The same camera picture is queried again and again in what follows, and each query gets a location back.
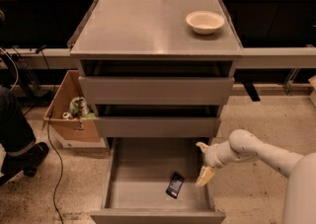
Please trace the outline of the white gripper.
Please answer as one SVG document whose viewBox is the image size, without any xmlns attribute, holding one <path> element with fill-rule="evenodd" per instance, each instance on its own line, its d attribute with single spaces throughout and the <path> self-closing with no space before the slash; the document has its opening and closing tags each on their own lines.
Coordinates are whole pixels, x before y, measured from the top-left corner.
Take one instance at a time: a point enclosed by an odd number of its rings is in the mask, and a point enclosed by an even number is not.
<svg viewBox="0 0 316 224">
<path fill-rule="evenodd" d="M 204 153 L 206 166 L 202 166 L 197 177 L 196 186 L 204 187 L 215 175 L 215 169 L 221 169 L 230 161 L 230 145 L 228 142 L 220 144 L 207 145 L 203 142 L 197 142 L 196 147 Z"/>
</svg>

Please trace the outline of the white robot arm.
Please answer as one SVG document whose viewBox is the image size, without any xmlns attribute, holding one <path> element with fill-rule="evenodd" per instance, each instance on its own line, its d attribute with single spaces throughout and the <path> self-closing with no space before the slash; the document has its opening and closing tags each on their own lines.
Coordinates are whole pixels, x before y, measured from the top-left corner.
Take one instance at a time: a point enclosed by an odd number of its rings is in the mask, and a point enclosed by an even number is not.
<svg viewBox="0 0 316 224">
<path fill-rule="evenodd" d="M 260 160 L 287 178 L 281 224 L 316 224 L 316 153 L 303 156 L 265 143 L 244 129 L 234 130 L 225 142 L 198 142 L 197 147 L 204 159 L 197 187 L 204 187 L 216 169 Z"/>
</svg>

